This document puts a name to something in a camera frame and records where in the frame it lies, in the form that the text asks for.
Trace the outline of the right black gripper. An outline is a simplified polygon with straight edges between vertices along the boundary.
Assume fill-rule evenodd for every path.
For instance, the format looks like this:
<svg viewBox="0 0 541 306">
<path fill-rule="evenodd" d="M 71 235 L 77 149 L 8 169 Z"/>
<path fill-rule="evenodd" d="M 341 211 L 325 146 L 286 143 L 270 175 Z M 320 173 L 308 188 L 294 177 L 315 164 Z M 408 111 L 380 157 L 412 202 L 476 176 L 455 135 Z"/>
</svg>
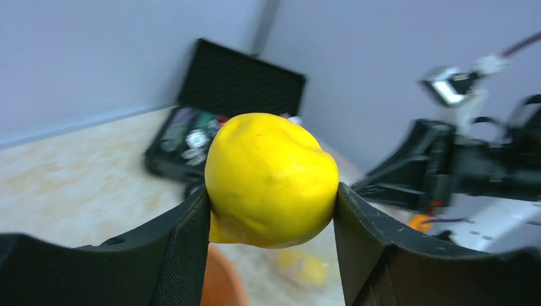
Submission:
<svg viewBox="0 0 541 306">
<path fill-rule="evenodd" d="M 453 194 L 540 201 L 540 165 L 511 145 L 459 136 L 454 126 L 418 119 L 403 144 L 352 189 L 367 201 L 433 214 Z"/>
</svg>

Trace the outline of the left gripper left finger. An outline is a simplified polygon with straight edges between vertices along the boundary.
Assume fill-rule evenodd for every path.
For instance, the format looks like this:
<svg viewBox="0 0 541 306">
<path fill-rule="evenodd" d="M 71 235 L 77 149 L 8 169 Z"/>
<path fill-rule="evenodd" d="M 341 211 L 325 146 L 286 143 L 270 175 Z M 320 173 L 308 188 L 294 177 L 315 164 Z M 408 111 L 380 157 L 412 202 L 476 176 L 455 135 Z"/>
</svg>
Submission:
<svg viewBox="0 0 541 306">
<path fill-rule="evenodd" d="M 209 244 L 204 187 L 100 245 L 1 235 L 2 305 L 199 305 Z"/>
</svg>

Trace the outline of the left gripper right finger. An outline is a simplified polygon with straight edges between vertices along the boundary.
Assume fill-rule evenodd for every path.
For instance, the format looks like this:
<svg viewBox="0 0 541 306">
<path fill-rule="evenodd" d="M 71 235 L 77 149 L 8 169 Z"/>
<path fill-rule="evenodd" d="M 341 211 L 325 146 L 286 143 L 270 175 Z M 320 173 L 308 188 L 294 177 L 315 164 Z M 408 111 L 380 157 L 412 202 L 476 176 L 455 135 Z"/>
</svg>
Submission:
<svg viewBox="0 0 541 306">
<path fill-rule="evenodd" d="M 340 184 L 334 211 L 347 305 L 539 305 L 540 253 L 474 251 L 418 232 Z"/>
</svg>

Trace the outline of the yellow bell pepper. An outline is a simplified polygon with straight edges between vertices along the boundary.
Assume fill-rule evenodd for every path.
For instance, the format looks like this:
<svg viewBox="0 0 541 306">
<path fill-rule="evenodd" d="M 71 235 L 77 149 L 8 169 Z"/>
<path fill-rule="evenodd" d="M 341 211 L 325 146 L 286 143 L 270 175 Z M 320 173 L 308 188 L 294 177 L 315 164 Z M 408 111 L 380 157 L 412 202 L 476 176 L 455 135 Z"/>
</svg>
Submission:
<svg viewBox="0 0 541 306">
<path fill-rule="evenodd" d="M 335 159 L 302 126 L 268 113 L 227 121 L 205 165 L 209 240 L 267 249 L 300 245 L 332 220 Z"/>
</svg>

